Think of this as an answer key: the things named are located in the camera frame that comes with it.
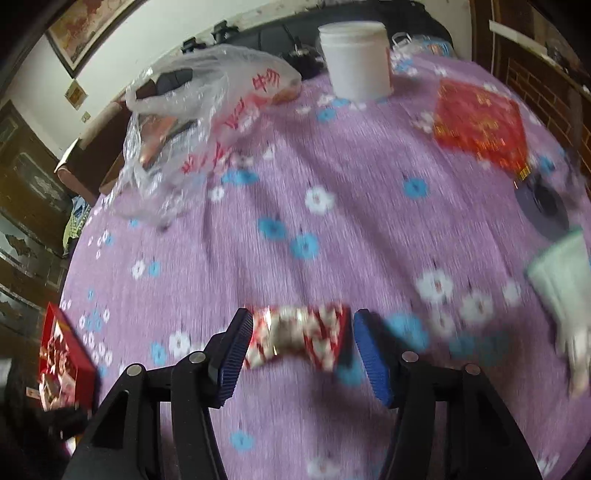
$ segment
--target wooden door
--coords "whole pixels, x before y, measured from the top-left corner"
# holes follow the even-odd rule
[[[0,110],[0,356],[19,360],[30,386],[47,303],[59,302],[67,270],[72,201],[56,164],[8,102]]]

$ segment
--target candy wrapper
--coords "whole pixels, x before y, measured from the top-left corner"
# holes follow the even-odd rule
[[[519,106],[510,98],[469,83],[442,80],[433,129],[442,147],[473,153],[518,177],[529,172]]]
[[[80,405],[92,410],[95,368],[61,310],[47,306],[39,350],[39,393],[45,411]]]
[[[253,312],[251,343],[244,366],[256,368],[285,353],[308,357],[319,370],[332,372],[339,358],[350,309],[341,304],[320,307],[264,307]]]

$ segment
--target red gift pouch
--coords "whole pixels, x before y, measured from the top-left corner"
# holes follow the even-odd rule
[[[43,409],[80,405],[92,410],[95,367],[80,346],[62,311],[53,303],[41,334],[39,380]]]
[[[469,83],[442,80],[433,130],[442,147],[472,153],[523,178],[529,173],[519,106],[510,98]]]

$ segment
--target red and white snack packet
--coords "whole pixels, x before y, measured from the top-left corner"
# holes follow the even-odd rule
[[[244,366],[256,368],[276,356],[303,354],[332,372],[337,364],[350,309],[340,303],[319,307],[267,306],[250,309],[253,329]]]

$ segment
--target brick wall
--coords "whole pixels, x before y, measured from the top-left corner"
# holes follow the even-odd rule
[[[499,79],[523,98],[563,148],[570,146],[568,80],[552,66],[511,42],[501,44],[499,58]],[[591,179],[591,101],[586,97],[583,97],[583,123],[582,172]]]

